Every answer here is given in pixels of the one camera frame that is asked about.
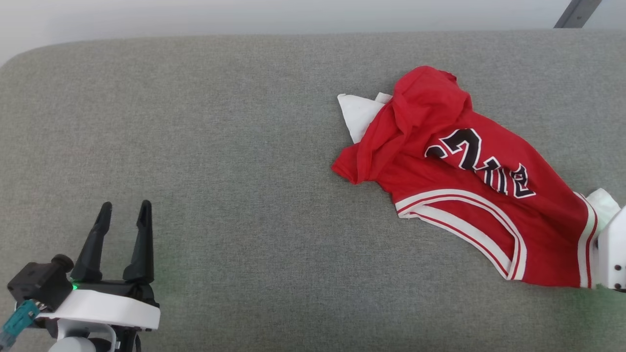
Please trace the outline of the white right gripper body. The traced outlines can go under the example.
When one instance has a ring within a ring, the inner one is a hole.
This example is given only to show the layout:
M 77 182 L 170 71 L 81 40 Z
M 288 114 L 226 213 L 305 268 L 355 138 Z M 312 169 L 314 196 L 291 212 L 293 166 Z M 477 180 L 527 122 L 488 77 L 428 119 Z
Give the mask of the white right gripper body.
M 617 292 L 626 291 L 626 209 L 620 209 L 598 236 L 598 280 Z

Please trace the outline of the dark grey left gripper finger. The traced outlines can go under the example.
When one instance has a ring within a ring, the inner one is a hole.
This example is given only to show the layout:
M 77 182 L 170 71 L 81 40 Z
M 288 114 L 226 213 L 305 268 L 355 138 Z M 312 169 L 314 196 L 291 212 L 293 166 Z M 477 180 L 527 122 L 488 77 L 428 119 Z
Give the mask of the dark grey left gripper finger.
M 123 272 L 123 280 L 149 285 L 154 281 L 154 232 L 152 204 L 147 199 L 141 203 L 136 226 L 138 234 L 131 263 Z
M 102 249 L 105 235 L 110 228 L 111 216 L 112 203 L 103 203 L 72 270 L 73 281 L 81 283 L 101 281 L 100 264 Z

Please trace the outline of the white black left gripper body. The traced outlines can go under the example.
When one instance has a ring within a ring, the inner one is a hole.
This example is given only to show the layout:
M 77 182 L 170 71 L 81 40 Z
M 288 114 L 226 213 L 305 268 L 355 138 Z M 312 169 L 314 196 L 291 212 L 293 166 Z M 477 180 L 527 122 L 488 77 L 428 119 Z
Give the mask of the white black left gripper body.
M 71 283 L 72 292 L 58 309 L 39 314 L 38 328 L 51 328 L 59 319 L 139 330 L 159 328 L 161 310 L 150 284 L 123 280 Z

